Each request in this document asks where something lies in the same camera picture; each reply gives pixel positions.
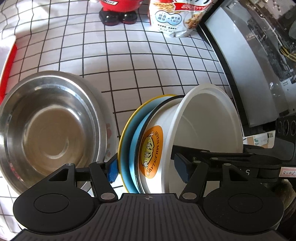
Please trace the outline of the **white yellow-rimmed bowl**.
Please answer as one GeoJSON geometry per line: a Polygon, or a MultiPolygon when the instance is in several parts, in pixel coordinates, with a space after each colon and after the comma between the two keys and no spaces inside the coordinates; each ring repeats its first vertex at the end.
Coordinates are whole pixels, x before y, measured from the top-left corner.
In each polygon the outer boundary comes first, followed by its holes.
{"type": "Polygon", "coordinates": [[[139,193],[133,183],[129,166],[130,144],[132,143],[134,132],[147,114],[149,114],[160,103],[176,96],[177,95],[173,94],[160,95],[146,101],[131,115],[122,131],[118,146],[117,163],[123,185],[129,193],[139,193]]]}

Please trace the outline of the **blue enamel bowl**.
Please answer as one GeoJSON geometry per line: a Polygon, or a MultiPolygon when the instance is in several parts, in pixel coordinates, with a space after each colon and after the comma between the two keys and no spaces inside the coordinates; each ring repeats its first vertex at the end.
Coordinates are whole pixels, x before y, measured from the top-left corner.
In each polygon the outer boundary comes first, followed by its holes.
{"type": "MultiPolygon", "coordinates": [[[[171,97],[169,99],[167,99],[166,101],[160,103],[156,108],[154,108],[149,114],[153,114],[155,113],[159,108],[161,108],[163,105],[167,104],[168,102],[175,100],[175,99],[182,99],[184,96],[183,95],[177,95],[176,97],[171,97]]],[[[138,190],[138,192],[140,193],[140,190],[137,186],[137,181],[136,181],[136,171],[134,170],[134,168],[136,167],[136,159],[137,159],[137,143],[138,143],[138,138],[142,135],[140,133],[140,130],[142,129],[142,126],[144,125],[144,122],[148,119],[149,114],[147,114],[144,119],[140,122],[140,124],[138,125],[137,129],[134,132],[134,135],[132,137],[132,143],[130,144],[130,150],[129,150],[129,170],[130,170],[130,174],[133,180],[133,183],[136,187],[136,189],[138,190]]]]}

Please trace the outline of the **white paper bowl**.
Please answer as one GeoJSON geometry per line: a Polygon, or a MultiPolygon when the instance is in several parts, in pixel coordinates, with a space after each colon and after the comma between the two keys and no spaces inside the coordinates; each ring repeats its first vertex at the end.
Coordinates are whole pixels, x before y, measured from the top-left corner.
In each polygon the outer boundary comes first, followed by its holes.
{"type": "Polygon", "coordinates": [[[181,193],[185,182],[174,166],[174,145],[217,153],[243,152],[236,108],[213,84],[199,85],[184,97],[162,102],[141,124],[136,166],[131,171],[140,193],[181,193]]]}

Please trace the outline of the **stainless steel bowl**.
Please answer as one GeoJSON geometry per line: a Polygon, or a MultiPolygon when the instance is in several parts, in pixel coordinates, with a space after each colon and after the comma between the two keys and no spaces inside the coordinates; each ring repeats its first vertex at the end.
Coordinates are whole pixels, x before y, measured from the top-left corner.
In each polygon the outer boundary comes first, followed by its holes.
{"type": "Polygon", "coordinates": [[[1,173],[17,194],[64,164],[102,162],[106,149],[100,95],[78,75],[32,74],[1,104],[1,173]]]}

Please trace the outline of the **white red rectangular tray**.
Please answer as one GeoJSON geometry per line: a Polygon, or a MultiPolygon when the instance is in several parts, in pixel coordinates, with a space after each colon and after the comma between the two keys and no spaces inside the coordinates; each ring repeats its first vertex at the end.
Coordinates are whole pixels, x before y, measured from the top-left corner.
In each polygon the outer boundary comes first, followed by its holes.
{"type": "Polygon", "coordinates": [[[12,35],[1,40],[0,45],[0,99],[3,101],[6,93],[6,86],[10,76],[10,71],[16,56],[16,36],[12,35]]]}

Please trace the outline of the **white floral ceramic bowl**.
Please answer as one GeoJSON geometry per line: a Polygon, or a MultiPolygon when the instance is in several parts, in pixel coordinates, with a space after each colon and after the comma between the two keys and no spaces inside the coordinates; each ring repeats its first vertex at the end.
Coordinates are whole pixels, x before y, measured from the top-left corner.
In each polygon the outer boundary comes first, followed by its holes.
{"type": "Polygon", "coordinates": [[[114,115],[111,109],[108,107],[107,101],[104,99],[102,93],[96,89],[90,82],[82,78],[81,76],[72,74],[75,78],[83,81],[85,85],[88,86],[90,91],[95,95],[96,100],[100,106],[100,109],[103,114],[103,118],[106,124],[107,131],[107,145],[106,145],[106,153],[104,162],[106,163],[111,157],[113,157],[117,153],[118,149],[118,139],[116,132],[116,123],[114,115]]]}

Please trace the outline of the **red Calbee cereal bag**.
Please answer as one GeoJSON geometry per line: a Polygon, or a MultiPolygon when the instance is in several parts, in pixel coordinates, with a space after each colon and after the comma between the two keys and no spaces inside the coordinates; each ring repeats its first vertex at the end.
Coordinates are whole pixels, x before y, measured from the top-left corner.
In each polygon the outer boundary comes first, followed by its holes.
{"type": "Polygon", "coordinates": [[[151,27],[172,38],[187,37],[205,13],[213,6],[211,0],[150,1],[151,27]]]}

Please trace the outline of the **red panda robot figurine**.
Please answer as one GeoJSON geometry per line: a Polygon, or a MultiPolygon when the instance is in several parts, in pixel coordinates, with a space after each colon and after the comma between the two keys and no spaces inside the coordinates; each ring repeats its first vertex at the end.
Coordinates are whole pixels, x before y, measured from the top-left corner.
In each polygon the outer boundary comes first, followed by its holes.
{"type": "Polygon", "coordinates": [[[99,17],[106,26],[115,26],[119,23],[132,25],[137,21],[136,10],[142,5],[141,0],[102,0],[102,9],[99,17]]]}

